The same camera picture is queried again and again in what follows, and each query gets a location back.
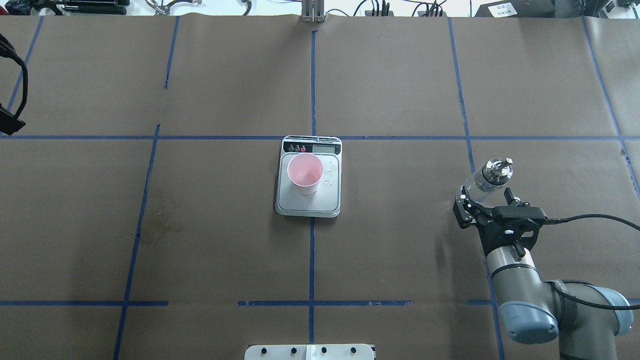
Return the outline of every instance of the plastic cup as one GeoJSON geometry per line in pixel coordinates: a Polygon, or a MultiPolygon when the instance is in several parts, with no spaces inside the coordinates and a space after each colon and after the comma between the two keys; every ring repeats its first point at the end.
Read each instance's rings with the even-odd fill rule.
{"type": "Polygon", "coordinates": [[[289,180],[303,195],[316,192],[323,172],[322,160],[309,153],[295,155],[287,165],[289,180]]]}

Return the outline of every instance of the black cable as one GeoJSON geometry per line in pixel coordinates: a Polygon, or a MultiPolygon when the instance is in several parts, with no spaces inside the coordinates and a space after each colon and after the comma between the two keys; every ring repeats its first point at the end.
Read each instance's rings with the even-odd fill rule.
{"type": "Polygon", "coordinates": [[[438,16],[439,7],[440,5],[437,2],[433,1],[433,4],[431,4],[431,9],[427,7],[427,12],[423,16],[428,16],[428,17],[438,16]]]}
{"type": "Polygon", "coordinates": [[[574,221],[582,218],[608,218],[611,220],[615,220],[617,222],[621,222],[622,224],[629,225],[630,227],[633,227],[634,229],[640,231],[640,226],[632,223],[631,221],[628,221],[619,217],[614,217],[611,215],[605,215],[605,214],[584,214],[584,215],[578,215],[576,217],[570,217],[570,218],[547,219],[545,220],[545,225],[563,224],[565,222],[574,221]]]}
{"type": "Polygon", "coordinates": [[[341,13],[343,13],[344,15],[349,16],[349,14],[347,14],[346,12],[343,12],[343,11],[342,11],[342,10],[340,10],[340,9],[331,9],[331,10],[327,11],[326,13],[330,13],[330,12],[341,12],[341,13]]]}
{"type": "Polygon", "coordinates": [[[29,73],[27,72],[27,65],[24,64],[24,61],[22,61],[22,59],[16,56],[16,58],[13,60],[22,68],[22,100],[20,101],[20,106],[18,107],[18,110],[15,112],[15,115],[13,116],[13,118],[17,120],[20,114],[22,113],[22,111],[24,110],[25,105],[27,105],[29,73]]]}
{"type": "Polygon", "coordinates": [[[356,11],[353,12],[353,16],[358,14],[358,10],[360,9],[360,7],[362,6],[362,4],[366,3],[367,0],[362,0],[362,2],[360,4],[358,4],[358,7],[356,8],[356,11]]]}
{"type": "Polygon", "coordinates": [[[415,16],[415,12],[418,11],[418,8],[420,7],[420,5],[426,5],[427,6],[427,11],[429,11],[429,4],[428,3],[419,3],[415,9],[413,9],[413,13],[411,14],[411,16],[415,16]]]}
{"type": "Polygon", "coordinates": [[[569,294],[565,294],[563,293],[560,289],[557,288],[556,284],[554,282],[551,282],[551,287],[553,288],[553,290],[558,293],[558,295],[564,297],[565,299],[569,299],[573,302],[577,302],[578,304],[582,304],[585,306],[589,306],[589,307],[595,307],[597,309],[603,309],[603,310],[638,310],[640,309],[640,304],[638,305],[631,305],[631,306],[612,306],[612,305],[602,305],[602,304],[596,304],[595,302],[590,302],[590,301],[585,301],[582,299],[578,299],[577,297],[573,296],[573,295],[569,295],[569,294]]]}
{"type": "Polygon", "coordinates": [[[177,3],[191,3],[191,0],[173,0],[172,2],[168,3],[166,6],[168,8],[171,8],[173,5],[177,3]]]}
{"type": "Polygon", "coordinates": [[[580,281],[580,280],[561,280],[565,284],[582,284],[582,285],[593,285],[590,282],[580,281]]]}
{"type": "Polygon", "coordinates": [[[242,16],[247,16],[249,15],[249,12],[251,11],[251,1],[247,1],[246,2],[246,11],[244,12],[244,14],[242,14],[242,16]]]}

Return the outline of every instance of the metal bracket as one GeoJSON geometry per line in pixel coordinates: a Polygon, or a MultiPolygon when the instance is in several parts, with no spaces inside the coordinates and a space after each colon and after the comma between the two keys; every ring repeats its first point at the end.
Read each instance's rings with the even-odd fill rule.
{"type": "Polygon", "coordinates": [[[375,360],[375,349],[367,344],[252,345],[244,360],[375,360]]]}
{"type": "Polygon", "coordinates": [[[302,22],[324,22],[324,0],[302,0],[302,22]]]}

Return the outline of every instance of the black device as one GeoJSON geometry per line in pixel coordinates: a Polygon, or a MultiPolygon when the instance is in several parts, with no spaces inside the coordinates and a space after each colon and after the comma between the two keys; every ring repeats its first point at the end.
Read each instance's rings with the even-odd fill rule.
{"type": "Polygon", "coordinates": [[[552,0],[507,0],[482,4],[475,17],[556,17],[552,0]]]}
{"type": "Polygon", "coordinates": [[[15,115],[0,104],[0,131],[7,135],[12,135],[25,125],[24,121],[20,120],[19,117],[25,105],[27,105],[29,74],[27,73],[27,66],[24,61],[22,61],[20,56],[15,52],[15,48],[9,40],[2,36],[2,34],[0,34],[0,57],[11,59],[22,68],[22,100],[15,115]]]}
{"type": "Polygon", "coordinates": [[[70,13],[99,13],[111,15],[127,15],[130,0],[31,0],[35,10],[51,9],[56,15],[63,15],[58,5],[70,13]]]}

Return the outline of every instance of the scale platform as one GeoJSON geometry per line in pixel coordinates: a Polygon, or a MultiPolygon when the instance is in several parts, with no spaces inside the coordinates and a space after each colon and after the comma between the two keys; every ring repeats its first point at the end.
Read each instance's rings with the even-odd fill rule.
{"type": "Polygon", "coordinates": [[[280,148],[276,211],[294,217],[333,218],[340,213],[342,142],[328,136],[286,136],[280,148]],[[302,195],[287,175],[291,159],[311,152],[323,163],[324,173],[315,193],[302,195]]]}

